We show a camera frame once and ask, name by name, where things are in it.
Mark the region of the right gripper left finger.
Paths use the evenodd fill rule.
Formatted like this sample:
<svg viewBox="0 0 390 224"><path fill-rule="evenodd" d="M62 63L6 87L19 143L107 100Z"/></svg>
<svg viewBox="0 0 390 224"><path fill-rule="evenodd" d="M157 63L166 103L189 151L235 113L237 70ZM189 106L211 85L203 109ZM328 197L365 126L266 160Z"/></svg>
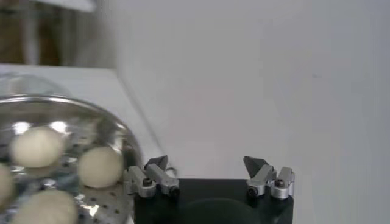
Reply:
<svg viewBox="0 0 390 224"><path fill-rule="evenodd" d="M169 197L180 195L179 180L166 173L168 156L151 158L143 167L129 166L123 172L124 192L127 195L138 194L142 198L151 198L160 192Z"/></svg>

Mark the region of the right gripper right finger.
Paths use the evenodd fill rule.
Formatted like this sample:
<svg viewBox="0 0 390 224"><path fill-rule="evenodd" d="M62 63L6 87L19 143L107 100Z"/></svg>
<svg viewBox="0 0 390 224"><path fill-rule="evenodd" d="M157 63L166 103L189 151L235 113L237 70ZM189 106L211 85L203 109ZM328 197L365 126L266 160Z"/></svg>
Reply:
<svg viewBox="0 0 390 224"><path fill-rule="evenodd" d="M247 194L252 198L263 196L266 188L271 197L286 200L294 196L295 173L290 167L282 167L280 172L264 159L245 156L244 165L250 176L246 181Z"/></svg>

